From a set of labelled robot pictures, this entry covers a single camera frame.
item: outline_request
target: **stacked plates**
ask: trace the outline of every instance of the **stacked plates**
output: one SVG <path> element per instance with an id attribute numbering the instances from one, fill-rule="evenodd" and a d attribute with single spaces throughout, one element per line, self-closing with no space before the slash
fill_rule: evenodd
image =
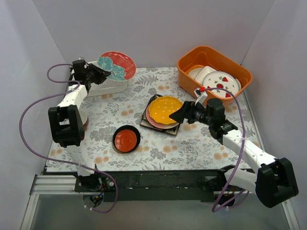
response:
<path id="1" fill-rule="evenodd" d="M 237 94 L 241 90 L 241 83 L 228 73 L 216 71 L 210 66 L 204 68 L 196 68 L 190 71 L 189 76 L 205 88 L 226 89 L 233 94 Z M 230 94 L 223 90 L 212 90 L 212 92 L 222 98 L 231 97 Z"/>
<path id="2" fill-rule="evenodd" d="M 148 122 L 161 129 L 169 129 L 178 125 L 169 115 L 182 107 L 183 103 L 175 97 L 158 97 L 146 109 Z"/>

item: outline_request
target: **white basket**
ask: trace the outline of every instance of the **white basket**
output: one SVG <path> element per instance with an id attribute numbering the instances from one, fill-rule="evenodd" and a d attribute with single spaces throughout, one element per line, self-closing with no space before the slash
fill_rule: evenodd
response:
<path id="1" fill-rule="evenodd" d="M 89 64 L 94 64 L 97 67 L 97 61 L 88 62 Z M 91 84 L 91 89 L 88 93 L 88 97 L 100 96 L 105 94 L 117 93 L 124 91 L 128 86 L 128 81 L 115 81 L 107 78 L 104 83 L 97 85 L 95 83 Z"/>

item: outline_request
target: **plate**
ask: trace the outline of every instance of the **plate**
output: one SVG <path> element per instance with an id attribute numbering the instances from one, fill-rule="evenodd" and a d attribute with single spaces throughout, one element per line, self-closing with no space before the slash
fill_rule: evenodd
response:
<path id="1" fill-rule="evenodd" d="M 153 126 L 153 127 L 156 127 L 156 128 L 161 128 L 161 129 L 169 129 L 169 128 L 174 128 L 178 125 L 178 123 L 173 123 L 173 124 L 169 124 L 169 125 L 163 125 L 163 124 L 160 124 L 160 123 L 157 123 L 155 122 L 151 117 L 150 117 L 150 114 L 149 114 L 149 106 L 147 107 L 146 109 L 146 118 L 148 120 L 148 122 Z"/>
<path id="2" fill-rule="evenodd" d="M 112 73 L 107 78 L 113 81 L 128 81 L 136 72 L 134 61 L 127 55 L 116 51 L 100 55 L 97 64 L 99 68 Z"/>
<path id="3" fill-rule="evenodd" d="M 239 91 L 242 89 L 241 83 L 239 82 L 239 80 L 236 78 L 236 82 L 238 83 L 238 87 L 239 87 Z"/>
<path id="4" fill-rule="evenodd" d="M 119 151 L 129 152 L 136 146 L 136 134 L 129 129 L 122 130 L 117 133 L 114 143 Z"/>
<path id="5" fill-rule="evenodd" d="M 202 85 L 205 88 L 223 88 L 229 90 L 234 95 L 239 92 L 239 86 L 236 79 L 230 74 L 221 71 L 215 71 L 207 74 Z M 230 94 L 222 90 L 212 90 L 212 92 L 222 98 L 231 97 Z"/>
<path id="6" fill-rule="evenodd" d="M 197 81 L 199 84 L 202 84 L 203 79 L 211 72 L 215 72 L 216 69 L 211 68 L 210 66 L 205 66 L 201 69 L 201 71 L 197 74 L 195 81 Z"/>
<path id="7" fill-rule="evenodd" d="M 183 103 L 176 97 L 158 97 L 149 106 L 150 117 L 157 123 L 169 125 L 175 123 L 169 115 L 182 107 Z"/>
<path id="8" fill-rule="evenodd" d="M 196 78 L 197 74 L 199 74 L 199 72 L 202 70 L 202 68 L 196 68 L 190 71 L 190 73 L 188 74 L 190 77 L 192 77 L 193 79 Z"/>

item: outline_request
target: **red plate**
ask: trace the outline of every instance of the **red plate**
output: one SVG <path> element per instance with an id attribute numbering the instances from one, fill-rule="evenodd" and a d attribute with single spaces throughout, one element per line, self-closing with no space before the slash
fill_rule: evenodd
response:
<path id="1" fill-rule="evenodd" d="M 114 143 L 119 151 L 129 152 L 136 146 L 137 137 L 132 130 L 124 129 L 117 133 Z"/>
<path id="2" fill-rule="evenodd" d="M 99 68 L 110 71 L 112 74 L 107 78 L 114 81 L 130 80 L 136 72 L 134 61 L 117 51 L 109 51 L 100 55 L 97 64 Z"/>

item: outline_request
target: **white plate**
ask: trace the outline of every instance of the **white plate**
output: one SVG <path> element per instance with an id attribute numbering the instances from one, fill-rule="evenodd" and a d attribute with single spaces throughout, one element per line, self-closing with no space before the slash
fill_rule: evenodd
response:
<path id="1" fill-rule="evenodd" d="M 239 86 L 239 91 L 242 89 L 241 83 L 239 82 L 239 80 L 236 78 L 236 82 L 238 83 Z"/>
<path id="2" fill-rule="evenodd" d="M 210 66 L 205 66 L 202 68 L 202 70 L 197 74 L 195 81 L 197 81 L 199 84 L 202 84 L 203 79 L 207 76 L 207 74 L 211 72 L 215 72 L 216 69 L 211 68 Z"/>
<path id="3" fill-rule="evenodd" d="M 207 74 L 202 85 L 205 88 L 224 88 L 232 92 L 234 95 L 239 92 L 239 85 L 236 79 L 230 74 L 221 71 L 215 71 Z M 230 97 L 229 94 L 222 90 L 212 90 L 212 92 L 219 97 Z"/>
<path id="4" fill-rule="evenodd" d="M 190 71 L 190 73 L 188 74 L 190 77 L 192 77 L 193 79 L 196 78 L 197 74 L 202 70 L 202 68 L 197 68 L 197 69 L 193 69 Z"/>

